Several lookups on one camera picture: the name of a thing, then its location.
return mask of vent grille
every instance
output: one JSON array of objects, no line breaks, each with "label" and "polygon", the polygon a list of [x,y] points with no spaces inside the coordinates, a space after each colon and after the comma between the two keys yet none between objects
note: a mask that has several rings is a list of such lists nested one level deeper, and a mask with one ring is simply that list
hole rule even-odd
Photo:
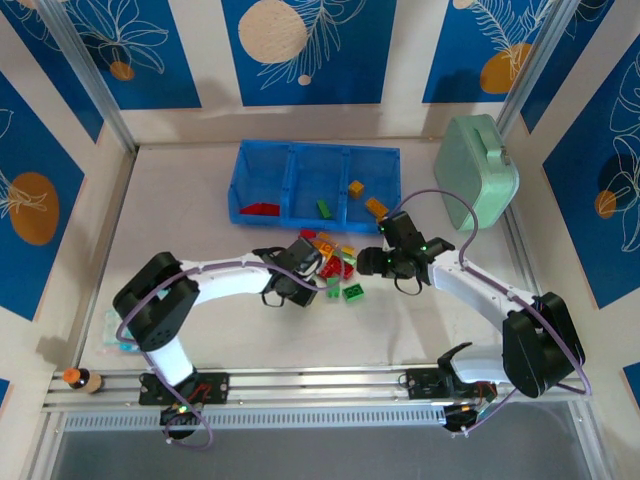
[{"label": "vent grille", "polygon": [[[378,408],[234,409],[205,411],[205,418],[218,430],[380,427],[445,423],[442,407],[429,405]],[[159,419],[159,411],[73,413],[67,417],[65,432],[154,430],[159,427]]]}]

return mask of mint green case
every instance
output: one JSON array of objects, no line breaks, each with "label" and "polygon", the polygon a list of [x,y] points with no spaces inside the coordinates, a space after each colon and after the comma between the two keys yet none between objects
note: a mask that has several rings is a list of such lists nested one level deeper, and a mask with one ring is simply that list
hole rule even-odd
[{"label": "mint green case", "polygon": [[[490,115],[451,120],[438,152],[435,175],[440,188],[473,205],[480,228],[488,228],[500,218],[520,185],[518,169]],[[471,230],[473,218],[466,207],[447,195],[443,199],[453,226]]]}]

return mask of case handle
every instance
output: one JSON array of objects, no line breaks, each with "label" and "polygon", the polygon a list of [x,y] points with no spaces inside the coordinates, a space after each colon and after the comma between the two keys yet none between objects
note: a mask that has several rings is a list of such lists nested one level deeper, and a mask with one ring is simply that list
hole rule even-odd
[{"label": "case handle", "polygon": [[505,148],[502,142],[498,141],[490,132],[474,128],[480,137],[480,143],[484,146],[487,163],[490,167],[500,168],[505,164]]}]

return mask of small bottle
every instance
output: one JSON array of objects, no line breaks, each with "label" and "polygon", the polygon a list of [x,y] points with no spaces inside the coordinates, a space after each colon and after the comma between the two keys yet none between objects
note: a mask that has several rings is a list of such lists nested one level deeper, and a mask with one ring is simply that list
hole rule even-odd
[{"label": "small bottle", "polygon": [[96,393],[104,386],[103,378],[86,368],[67,368],[62,379],[74,390],[84,393]]}]

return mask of bottle cap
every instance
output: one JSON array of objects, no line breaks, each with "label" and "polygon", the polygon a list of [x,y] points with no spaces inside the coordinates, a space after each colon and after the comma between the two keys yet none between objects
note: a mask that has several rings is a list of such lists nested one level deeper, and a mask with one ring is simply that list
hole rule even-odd
[{"label": "bottle cap", "polygon": [[76,383],[80,380],[80,370],[77,368],[67,368],[62,374],[62,379],[67,383]]}]

